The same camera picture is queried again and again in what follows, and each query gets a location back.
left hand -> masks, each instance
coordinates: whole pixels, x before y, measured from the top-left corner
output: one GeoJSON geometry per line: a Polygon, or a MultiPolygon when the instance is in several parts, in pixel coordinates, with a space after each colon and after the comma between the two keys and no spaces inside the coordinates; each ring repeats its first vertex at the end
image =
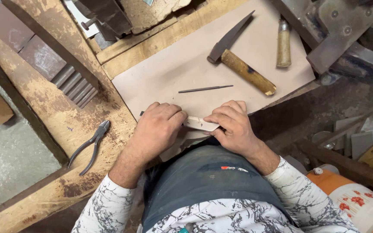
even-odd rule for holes
{"type": "Polygon", "coordinates": [[[158,102],[151,104],[123,149],[124,154],[129,153],[135,162],[147,164],[174,144],[187,117],[188,114],[178,105],[158,102]]]}

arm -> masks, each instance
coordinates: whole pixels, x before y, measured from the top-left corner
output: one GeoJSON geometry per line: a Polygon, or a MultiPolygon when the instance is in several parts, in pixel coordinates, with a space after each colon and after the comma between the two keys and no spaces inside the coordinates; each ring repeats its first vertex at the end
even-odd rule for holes
{"type": "Polygon", "coordinates": [[[276,155],[251,130],[244,101],[229,101],[205,121],[220,124],[210,134],[244,156],[272,184],[287,212],[305,232],[358,232],[346,213],[307,177],[276,155]]]}
{"type": "Polygon", "coordinates": [[[72,233],[121,233],[132,205],[133,189],[148,162],[174,144],[188,114],[173,104],[155,102],[142,115],[131,139],[96,189],[72,233]]]}

screw head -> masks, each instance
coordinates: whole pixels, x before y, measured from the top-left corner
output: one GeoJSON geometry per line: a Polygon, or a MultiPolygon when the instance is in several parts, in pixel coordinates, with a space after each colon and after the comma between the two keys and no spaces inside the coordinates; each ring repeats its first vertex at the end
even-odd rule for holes
{"type": "Polygon", "coordinates": [[[344,29],[344,32],[345,34],[349,35],[351,33],[352,29],[351,27],[347,26],[345,29],[344,29]]]}
{"type": "Polygon", "coordinates": [[[337,10],[334,10],[334,11],[332,12],[332,17],[333,17],[333,18],[338,17],[338,15],[339,15],[339,12],[338,12],[337,10]]]}

hammer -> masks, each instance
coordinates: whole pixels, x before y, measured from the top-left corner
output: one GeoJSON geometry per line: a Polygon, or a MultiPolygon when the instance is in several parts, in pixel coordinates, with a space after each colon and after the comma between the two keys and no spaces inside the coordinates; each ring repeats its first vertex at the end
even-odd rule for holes
{"type": "Polygon", "coordinates": [[[221,58],[221,62],[235,71],[239,76],[250,82],[266,95],[272,95],[276,92],[276,86],[227,49],[230,42],[234,39],[238,31],[253,13],[254,11],[243,18],[227,34],[225,34],[225,36],[223,36],[218,43],[214,45],[210,55],[207,57],[207,60],[215,64],[219,58],[221,58]]]}

wooden workbench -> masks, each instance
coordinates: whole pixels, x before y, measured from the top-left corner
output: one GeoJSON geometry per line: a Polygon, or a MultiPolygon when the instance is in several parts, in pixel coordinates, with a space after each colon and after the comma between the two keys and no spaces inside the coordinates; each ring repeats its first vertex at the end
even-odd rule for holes
{"type": "Polygon", "coordinates": [[[38,115],[67,156],[91,138],[103,120],[111,127],[103,138],[98,157],[89,172],[78,174],[92,155],[90,146],[77,156],[73,166],[60,169],[0,206],[0,232],[18,232],[27,226],[91,195],[113,165],[133,133],[136,121],[109,77],[129,69],[205,24],[238,7],[246,0],[213,0],[174,22],[152,37],[116,56],[107,55],[102,64],[60,0],[13,0],[79,59],[101,84],[101,92],[80,109],[53,83],[25,62],[0,40],[0,66],[30,107],[38,115]]]}

